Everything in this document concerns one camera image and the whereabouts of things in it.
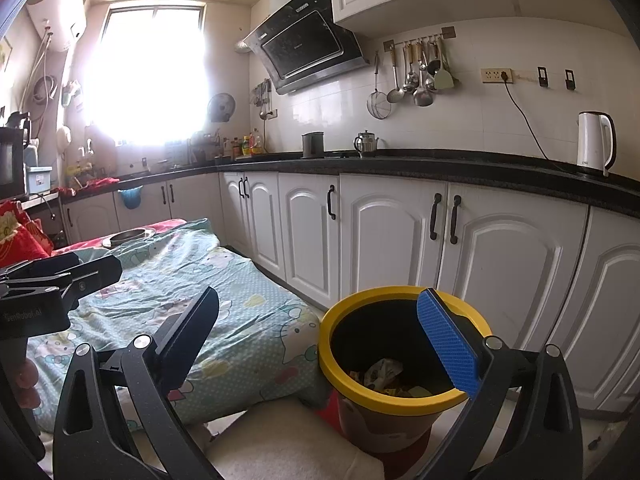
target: electric kettle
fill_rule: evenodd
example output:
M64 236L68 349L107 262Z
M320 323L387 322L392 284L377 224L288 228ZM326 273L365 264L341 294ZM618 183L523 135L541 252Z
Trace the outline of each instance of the electric kettle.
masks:
M582 112L578 115L578 166L600 170L604 176L616 161L616 129L610 115Z

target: hanging utensil rack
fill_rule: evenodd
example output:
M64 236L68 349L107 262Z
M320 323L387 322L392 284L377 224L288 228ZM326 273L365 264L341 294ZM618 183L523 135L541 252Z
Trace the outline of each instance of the hanging utensil rack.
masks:
M426 36L419 36L418 38L412 38L411 40L399 41L398 43L395 40L388 40L383 43L383 48L385 52L391 52L393 47L403 46L410 43L415 43L416 41L424 41L427 40L429 42L436 41L438 38L442 40L452 40L456 38L456 28L455 27L442 27L442 31L436 34L427 34Z

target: strainer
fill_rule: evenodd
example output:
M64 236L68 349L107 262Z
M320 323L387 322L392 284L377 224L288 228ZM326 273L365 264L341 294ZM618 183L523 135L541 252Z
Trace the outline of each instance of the strainer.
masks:
M374 91L369 95L367 99L367 110L376 119L386 119L391 113L391 103L386 100L386 94L378 91L378 69L380 67L380 56L376 51L376 57L374 60L376 67L376 79Z

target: red cloth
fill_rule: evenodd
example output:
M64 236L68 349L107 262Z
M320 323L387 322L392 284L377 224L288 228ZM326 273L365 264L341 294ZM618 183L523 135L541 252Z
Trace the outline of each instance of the red cloth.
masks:
M338 392L335 390L329 399L329 405L324 410L316 412L321 418L324 418L335 431L346 438L340 427L340 415L338 412ZM423 436L416 440L409 447L405 447L400 451L393 453L370 453L367 454L377 458L385 467L385 480L394 480L400 478L407 473L412 466L424 457L431 436L431 428L429 428Z
M111 184L119 183L119 178L111 178L110 176L106 178L94 178L86 183L86 186L81 187L77 191L71 187L57 187L52 192L58 193L60 196L69 197L76 196L77 194L82 195L87 191L94 191L96 189L100 189L101 187L110 186Z
M53 243L22 209L20 202L0 204L0 267L48 258Z
M145 226L145 228L151 227L151 228L156 230L156 234L159 234L159 233L164 233L164 232L168 231L169 229L172 229L172 228L174 228L174 227L176 227L178 225L182 225L182 224L186 224L186 222L184 220L175 219L175 220L166 220L164 222L158 222L157 224L151 224L151 225ZM100 247L102 245L102 241L105 238L106 237L103 236L102 238L94 238L93 240L89 240L87 242L79 242L79 243L71 245L69 247L64 247L62 249L59 249L59 250L55 251L54 252L54 256L57 256L58 254L68 253L69 251L76 251L78 249L86 249L86 248L90 248L90 247Z

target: microwave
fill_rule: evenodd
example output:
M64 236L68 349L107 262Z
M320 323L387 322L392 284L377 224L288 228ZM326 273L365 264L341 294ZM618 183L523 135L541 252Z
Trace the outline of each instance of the microwave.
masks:
M12 114L7 126L0 128L0 200L27 193L23 152L30 142L31 122L27 114Z
M335 25L331 0L291 0L244 43L280 95L369 64L355 35Z

